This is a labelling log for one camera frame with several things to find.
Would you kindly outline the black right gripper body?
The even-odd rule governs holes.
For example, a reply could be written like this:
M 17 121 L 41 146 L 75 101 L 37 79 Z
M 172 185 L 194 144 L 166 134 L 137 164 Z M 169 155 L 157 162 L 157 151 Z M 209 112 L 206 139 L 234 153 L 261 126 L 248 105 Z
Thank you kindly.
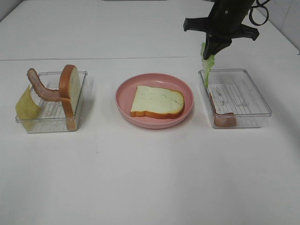
M 204 32 L 206 38 L 215 41 L 233 38 L 255 41 L 259 36 L 258 29 L 242 24 L 253 3 L 252 0 L 216 0 L 208 17 L 186 18 L 183 28 Z

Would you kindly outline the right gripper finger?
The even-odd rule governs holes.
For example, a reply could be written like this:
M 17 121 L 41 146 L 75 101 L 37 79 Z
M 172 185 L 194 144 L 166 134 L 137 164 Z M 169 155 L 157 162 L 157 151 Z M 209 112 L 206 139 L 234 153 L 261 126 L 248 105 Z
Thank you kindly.
M 232 43 L 231 38 L 214 37 L 212 40 L 212 45 L 213 45 L 212 55 L 216 55 L 221 50 L 229 47 L 231 43 Z
M 203 59 L 207 60 L 213 54 L 214 54 L 213 36 L 210 34 L 206 34 L 205 47 L 203 51 Z

